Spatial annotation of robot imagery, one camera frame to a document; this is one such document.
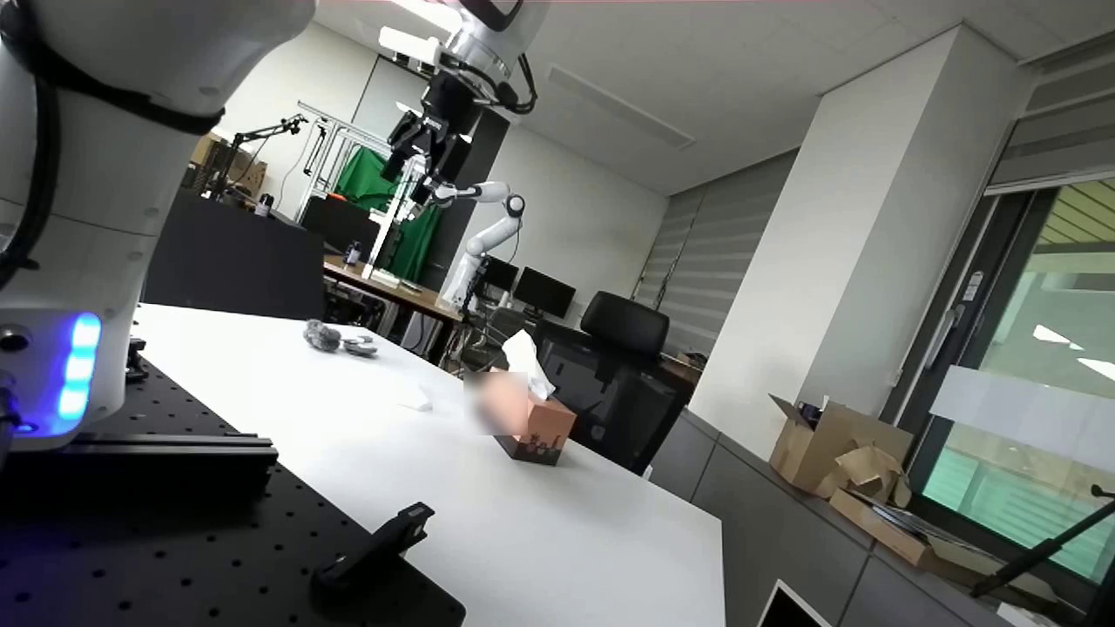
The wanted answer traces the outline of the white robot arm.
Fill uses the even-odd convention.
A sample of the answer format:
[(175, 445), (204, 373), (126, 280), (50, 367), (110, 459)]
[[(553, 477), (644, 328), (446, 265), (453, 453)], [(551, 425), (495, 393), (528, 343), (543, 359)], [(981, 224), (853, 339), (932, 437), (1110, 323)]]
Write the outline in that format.
[(196, 143), (322, 0), (0, 0), (5, 445), (126, 404), (133, 314)]

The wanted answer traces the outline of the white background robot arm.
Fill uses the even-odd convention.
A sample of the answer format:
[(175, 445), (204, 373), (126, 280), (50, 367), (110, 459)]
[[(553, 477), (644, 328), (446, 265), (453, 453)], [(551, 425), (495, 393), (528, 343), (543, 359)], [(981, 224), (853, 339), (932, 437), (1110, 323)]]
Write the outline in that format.
[(464, 241), (441, 300), (464, 310), (478, 289), (486, 257), (523, 230), (528, 199), (507, 181), (459, 181), (470, 157), (470, 134), (486, 110), (478, 92), (451, 74), (435, 74), (421, 106), (409, 108), (388, 137), (384, 177), (395, 181), (392, 208), (410, 217), (421, 205), (453, 201), (495, 205), (500, 218)]

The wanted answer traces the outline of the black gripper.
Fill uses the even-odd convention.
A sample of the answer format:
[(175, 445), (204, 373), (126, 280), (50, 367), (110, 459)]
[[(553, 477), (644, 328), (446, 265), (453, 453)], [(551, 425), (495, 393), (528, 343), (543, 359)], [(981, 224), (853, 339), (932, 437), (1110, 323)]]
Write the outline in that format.
[(388, 137), (392, 157), (384, 166), (388, 181), (399, 181), (405, 159), (421, 152), (435, 181), (453, 181), (469, 164), (469, 134), (478, 121), (473, 92), (451, 74), (435, 74), (421, 94), (420, 110), (405, 110)]

